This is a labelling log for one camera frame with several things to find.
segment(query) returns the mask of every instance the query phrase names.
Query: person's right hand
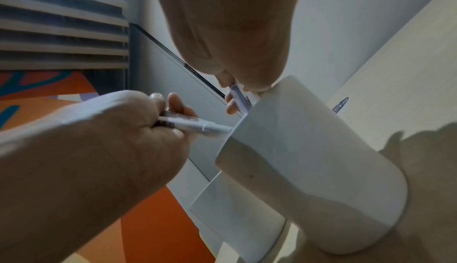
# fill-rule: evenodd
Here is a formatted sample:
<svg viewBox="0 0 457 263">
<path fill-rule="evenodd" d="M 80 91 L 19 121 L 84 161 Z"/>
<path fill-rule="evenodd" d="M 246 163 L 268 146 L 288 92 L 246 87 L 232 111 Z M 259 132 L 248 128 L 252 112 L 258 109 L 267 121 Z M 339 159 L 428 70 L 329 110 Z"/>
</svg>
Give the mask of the person's right hand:
<svg viewBox="0 0 457 263">
<path fill-rule="evenodd" d="M 184 60 L 215 75 L 264 91 L 284 70 L 297 0 L 160 0 Z"/>
</svg>

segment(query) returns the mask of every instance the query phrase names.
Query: cup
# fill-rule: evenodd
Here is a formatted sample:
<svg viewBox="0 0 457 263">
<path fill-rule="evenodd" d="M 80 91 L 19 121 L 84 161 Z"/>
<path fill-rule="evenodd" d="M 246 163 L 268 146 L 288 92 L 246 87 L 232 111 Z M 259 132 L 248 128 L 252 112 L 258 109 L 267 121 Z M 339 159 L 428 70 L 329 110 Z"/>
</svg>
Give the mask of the cup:
<svg viewBox="0 0 457 263">
<path fill-rule="evenodd" d="M 407 200 L 403 173 L 293 76 L 239 121 L 216 165 L 329 253 L 374 244 Z"/>
<path fill-rule="evenodd" d="M 196 198 L 190 212 L 246 263 L 257 263 L 270 251 L 286 222 L 222 172 Z"/>
</svg>

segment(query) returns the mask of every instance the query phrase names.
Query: wooden table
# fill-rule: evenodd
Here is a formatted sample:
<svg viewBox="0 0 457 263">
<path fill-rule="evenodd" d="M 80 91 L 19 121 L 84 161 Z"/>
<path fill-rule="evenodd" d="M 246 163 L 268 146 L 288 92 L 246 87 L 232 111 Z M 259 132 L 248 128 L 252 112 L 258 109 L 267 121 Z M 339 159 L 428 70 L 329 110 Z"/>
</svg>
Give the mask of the wooden table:
<svg viewBox="0 0 457 263">
<path fill-rule="evenodd" d="M 317 249 L 293 224 L 265 262 L 457 262 L 457 0 L 432 0 L 328 102 L 405 173 L 409 199 L 386 238 L 352 255 Z M 223 244 L 217 263 L 238 255 Z"/>
</svg>

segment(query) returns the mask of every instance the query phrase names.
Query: forearm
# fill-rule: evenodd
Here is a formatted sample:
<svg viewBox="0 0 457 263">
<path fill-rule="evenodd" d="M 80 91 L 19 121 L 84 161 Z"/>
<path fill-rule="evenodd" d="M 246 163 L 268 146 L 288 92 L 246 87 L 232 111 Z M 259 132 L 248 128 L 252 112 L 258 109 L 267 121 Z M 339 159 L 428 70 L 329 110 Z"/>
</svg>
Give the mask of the forearm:
<svg viewBox="0 0 457 263">
<path fill-rule="evenodd" d="M 61 262 L 144 197 L 104 142 L 52 124 L 0 133 L 0 262 Z"/>
</svg>

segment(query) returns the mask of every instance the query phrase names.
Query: white cup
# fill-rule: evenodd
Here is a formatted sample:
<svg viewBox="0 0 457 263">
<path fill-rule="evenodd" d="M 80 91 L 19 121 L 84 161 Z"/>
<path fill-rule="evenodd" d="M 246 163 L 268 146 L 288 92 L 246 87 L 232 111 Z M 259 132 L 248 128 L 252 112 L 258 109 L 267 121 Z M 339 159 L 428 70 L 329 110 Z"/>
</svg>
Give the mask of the white cup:
<svg viewBox="0 0 457 263">
<path fill-rule="evenodd" d="M 330 253 L 375 243 L 407 199 L 403 173 L 292 76 L 241 119 L 216 165 Z"/>
<path fill-rule="evenodd" d="M 190 212 L 230 245 L 246 263 L 259 262 L 273 247 L 286 219 L 220 172 Z"/>
</svg>

